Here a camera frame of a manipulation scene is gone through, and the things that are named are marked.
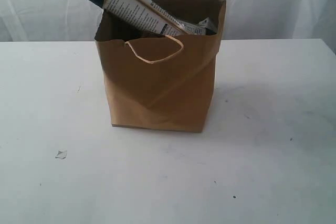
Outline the small blue white packet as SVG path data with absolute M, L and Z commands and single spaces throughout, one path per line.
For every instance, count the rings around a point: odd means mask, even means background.
M 206 35 L 214 35 L 217 34 L 218 28 L 217 26 L 212 22 L 212 20 L 207 17 L 204 20 L 201 20 L 198 25 L 202 28 L 205 28 Z

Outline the long dark noodle package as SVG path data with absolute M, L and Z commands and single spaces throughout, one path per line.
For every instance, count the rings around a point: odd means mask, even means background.
M 173 17 L 152 0 L 89 0 L 143 31 L 159 35 L 205 35 L 206 28 Z

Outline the brown paper bag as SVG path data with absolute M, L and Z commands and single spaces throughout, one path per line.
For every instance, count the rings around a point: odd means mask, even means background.
M 173 17 L 214 35 L 159 35 L 104 10 L 95 40 L 111 123 L 154 130 L 201 132 L 212 100 L 225 0 L 152 0 Z

